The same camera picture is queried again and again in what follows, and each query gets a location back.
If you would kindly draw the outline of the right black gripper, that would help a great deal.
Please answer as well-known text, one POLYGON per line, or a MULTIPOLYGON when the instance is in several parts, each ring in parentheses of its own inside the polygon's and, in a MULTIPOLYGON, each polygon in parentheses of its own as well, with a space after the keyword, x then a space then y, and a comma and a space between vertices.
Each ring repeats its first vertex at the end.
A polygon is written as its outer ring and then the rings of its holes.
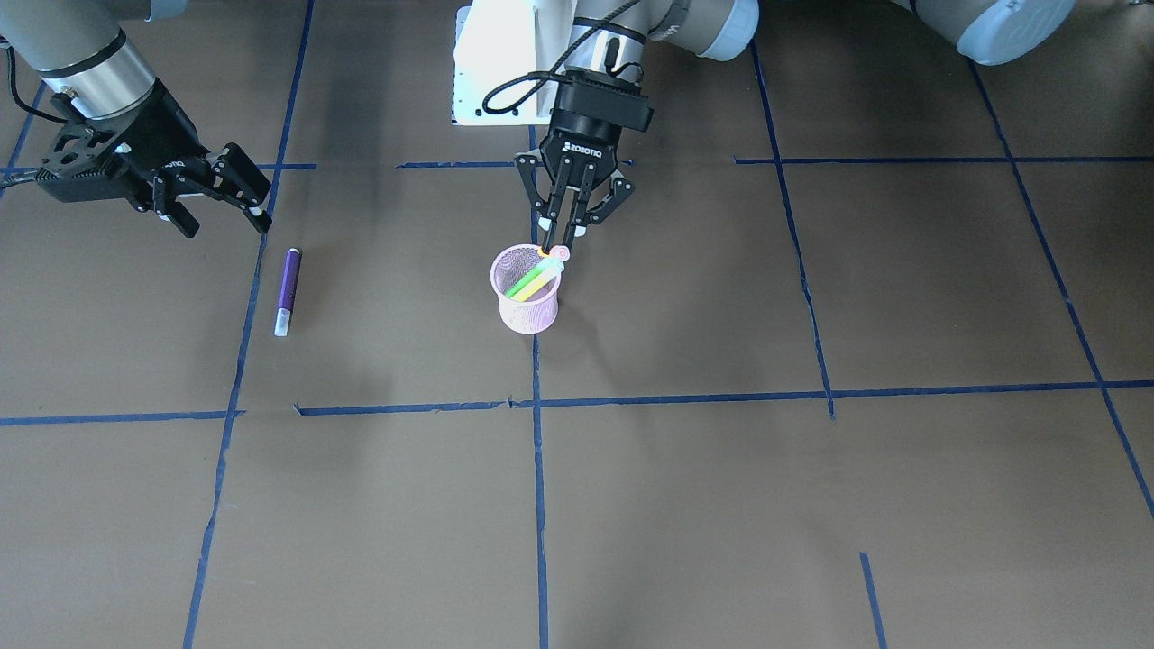
MULTIPOLYGON (((260 234, 267 234, 272 226, 273 221, 263 208, 271 181, 262 169, 235 142, 219 151, 207 151, 198 142, 197 128, 164 82, 153 82, 144 98, 120 114, 104 115, 99 129, 115 132, 110 147, 129 147, 120 157, 123 167, 132 169, 138 178, 148 179, 156 169, 177 161, 193 161, 194 173, 203 181, 198 193, 242 210, 260 234)), ((177 226, 183 237, 194 238, 198 221, 179 201, 180 176, 156 171, 149 185, 150 196, 142 197, 137 209, 155 212, 177 226)))

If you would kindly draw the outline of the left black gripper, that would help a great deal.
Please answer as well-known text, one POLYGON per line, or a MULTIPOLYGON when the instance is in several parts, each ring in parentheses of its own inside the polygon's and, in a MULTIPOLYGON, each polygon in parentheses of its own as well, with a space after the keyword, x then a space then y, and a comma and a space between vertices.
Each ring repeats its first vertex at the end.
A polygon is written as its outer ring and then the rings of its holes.
POLYGON ((525 151, 517 152, 514 157, 535 217, 544 218, 550 225, 541 243, 545 253, 556 245, 564 245, 572 251, 578 230, 602 224, 619 206, 623 206, 632 196, 636 184, 615 171, 619 167, 617 147, 623 126, 622 109, 598 109, 592 114, 586 114, 556 106, 552 110, 549 129, 545 136, 545 154, 525 151), (589 165, 593 165, 594 170, 582 176, 589 165), (535 167, 539 166, 545 166, 552 178, 548 197, 544 196, 535 184, 535 167), (559 222, 572 178, 580 176, 568 223, 559 222), (590 208, 595 178, 609 178, 606 180, 609 192, 597 206, 590 208))

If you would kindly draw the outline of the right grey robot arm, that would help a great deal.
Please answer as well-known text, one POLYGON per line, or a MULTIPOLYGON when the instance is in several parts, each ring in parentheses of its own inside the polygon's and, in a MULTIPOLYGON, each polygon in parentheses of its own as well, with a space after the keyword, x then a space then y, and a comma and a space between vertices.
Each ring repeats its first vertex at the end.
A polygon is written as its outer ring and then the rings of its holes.
POLYGON ((33 182, 63 203, 127 201, 193 238, 198 221, 181 197, 234 206, 257 233, 271 182, 237 143, 211 151, 121 23, 186 12, 185 1, 5 1, 5 55, 21 55, 52 90, 52 149, 40 165, 3 179, 33 182))

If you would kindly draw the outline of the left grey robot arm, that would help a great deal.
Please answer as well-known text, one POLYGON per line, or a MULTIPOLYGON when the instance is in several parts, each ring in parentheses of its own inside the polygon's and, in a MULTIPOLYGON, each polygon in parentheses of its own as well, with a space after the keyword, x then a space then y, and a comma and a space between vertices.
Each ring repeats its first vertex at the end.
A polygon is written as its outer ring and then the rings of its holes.
MULTIPOLYGON (((997 66, 1031 53, 1073 12, 1072 1, 902 1, 972 62, 997 66)), ((669 42, 698 57, 729 61, 754 42, 757 1, 578 1, 568 42, 548 69, 509 79, 484 97, 486 114, 514 114, 520 100, 493 102, 512 87, 529 96, 555 87, 548 129, 515 159, 537 225, 540 249, 572 246, 630 197, 619 172, 619 140, 645 132, 653 109, 643 94, 642 58, 650 42, 669 42)))

